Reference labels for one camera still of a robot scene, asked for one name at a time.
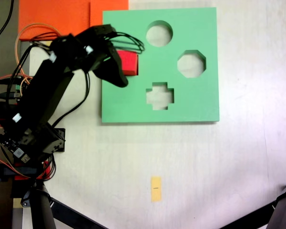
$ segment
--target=orange sheet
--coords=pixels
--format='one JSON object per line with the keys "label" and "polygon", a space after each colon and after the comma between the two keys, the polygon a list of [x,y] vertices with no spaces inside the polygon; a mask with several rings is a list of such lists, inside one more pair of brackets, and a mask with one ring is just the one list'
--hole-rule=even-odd
{"label": "orange sheet", "polygon": [[[90,0],[19,0],[18,32],[26,25],[37,22],[52,25],[63,35],[77,35],[90,26]],[[29,40],[49,31],[33,27],[24,32],[20,40]]]}
{"label": "orange sheet", "polygon": [[91,0],[90,26],[102,25],[103,11],[128,10],[128,0]]}

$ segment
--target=green foam board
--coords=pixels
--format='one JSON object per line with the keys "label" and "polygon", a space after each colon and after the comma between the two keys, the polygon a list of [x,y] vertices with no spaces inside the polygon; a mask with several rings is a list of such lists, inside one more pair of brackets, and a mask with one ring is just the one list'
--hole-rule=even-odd
{"label": "green foam board", "polygon": [[[146,40],[155,21],[172,28],[166,46]],[[139,75],[128,77],[127,87],[102,82],[103,123],[219,121],[216,8],[105,11],[103,23],[140,39],[146,48],[139,55]],[[197,78],[186,78],[177,69],[178,59],[187,52],[206,60]],[[167,110],[153,110],[146,102],[146,91],[157,83],[174,90],[174,103]]]}

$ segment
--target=black tripod leg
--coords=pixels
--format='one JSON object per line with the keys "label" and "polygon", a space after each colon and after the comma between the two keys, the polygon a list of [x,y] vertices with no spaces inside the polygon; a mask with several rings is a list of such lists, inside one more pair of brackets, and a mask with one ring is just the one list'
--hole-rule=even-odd
{"label": "black tripod leg", "polygon": [[276,206],[276,202],[273,201],[266,206],[251,212],[250,214],[224,226],[221,229],[258,229],[262,226],[266,225],[272,213],[274,212],[274,207]]}
{"label": "black tripod leg", "polygon": [[30,205],[34,229],[56,229],[49,195],[44,191],[43,182],[37,181],[36,189],[31,190]]}
{"label": "black tripod leg", "polygon": [[286,229],[286,197],[277,203],[266,229]]}

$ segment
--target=small yellow label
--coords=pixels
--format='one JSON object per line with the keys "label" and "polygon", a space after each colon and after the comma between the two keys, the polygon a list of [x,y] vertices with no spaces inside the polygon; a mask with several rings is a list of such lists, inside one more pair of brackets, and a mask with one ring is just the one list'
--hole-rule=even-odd
{"label": "small yellow label", "polygon": [[161,201],[161,177],[152,177],[152,202]]}

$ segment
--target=robotic arm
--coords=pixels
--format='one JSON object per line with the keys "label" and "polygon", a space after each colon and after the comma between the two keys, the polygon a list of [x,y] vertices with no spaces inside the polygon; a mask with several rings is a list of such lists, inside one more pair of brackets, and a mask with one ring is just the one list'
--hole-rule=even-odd
{"label": "robotic arm", "polygon": [[49,59],[43,61],[18,104],[5,107],[7,117],[2,123],[5,134],[0,135],[0,142],[15,158],[26,165],[40,165],[52,153],[61,150],[64,136],[48,120],[75,70],[82,69],[85,74],[92,70],[100,79],[118,87],[127,86],[121,59],[110,41],[118,36],[121,33],[111,25],[102,25],[77,36],[59,37],[51,43]]}

